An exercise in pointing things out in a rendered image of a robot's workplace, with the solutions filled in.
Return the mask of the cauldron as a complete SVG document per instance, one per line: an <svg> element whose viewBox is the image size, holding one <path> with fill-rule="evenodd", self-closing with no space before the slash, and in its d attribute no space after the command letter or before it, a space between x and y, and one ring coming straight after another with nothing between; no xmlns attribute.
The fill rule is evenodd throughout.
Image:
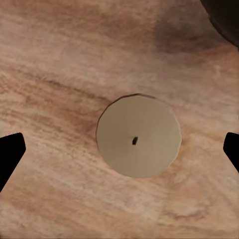
<svg viewBox="0 0 239 239"><path fill-rule="evenodd" d="M200 0L218 33L239 48L239 0Z"/></svg>

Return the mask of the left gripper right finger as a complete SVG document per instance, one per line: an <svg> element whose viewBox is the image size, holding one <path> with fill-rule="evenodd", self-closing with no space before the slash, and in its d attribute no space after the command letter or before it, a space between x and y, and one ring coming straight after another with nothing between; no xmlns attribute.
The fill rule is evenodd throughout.
<svg viewBox="0 0 239 239"><path fill-rule="evenodd" d="M223 150L239 173L239 134L228 132Z"/></svg>

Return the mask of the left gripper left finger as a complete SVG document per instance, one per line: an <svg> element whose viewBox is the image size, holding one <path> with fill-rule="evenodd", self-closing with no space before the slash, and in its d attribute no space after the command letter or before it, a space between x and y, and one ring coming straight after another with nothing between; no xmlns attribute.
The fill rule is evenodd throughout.
<svg viewBox="0 0 239 239"><path fill-rule="evenodd" d="M0 138L0 192L26 152L21 132Z"/></svg>

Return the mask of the pillar candle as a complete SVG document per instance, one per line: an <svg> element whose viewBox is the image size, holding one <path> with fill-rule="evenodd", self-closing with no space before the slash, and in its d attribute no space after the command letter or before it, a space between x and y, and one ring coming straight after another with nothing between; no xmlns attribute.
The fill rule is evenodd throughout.
<svg viewBox="0 0 239 239"><path fill-rule="evenodd" d="M169 168L182 142L180 121L157 97L122 96L98 120L98 150L118 174L150 178Z"/></svg>

